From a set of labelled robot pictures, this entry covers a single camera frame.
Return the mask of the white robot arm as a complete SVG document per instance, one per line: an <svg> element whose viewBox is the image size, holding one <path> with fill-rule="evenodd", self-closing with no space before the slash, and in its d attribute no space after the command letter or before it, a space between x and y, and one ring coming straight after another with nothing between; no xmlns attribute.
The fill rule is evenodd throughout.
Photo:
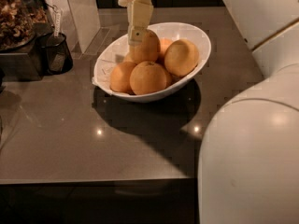
<svg viewBox="0 0 299 224"><path fill-rule="evenodd" d="M200 224L299 224L299 0L222 0L264 79L210 121Z"/></svg>

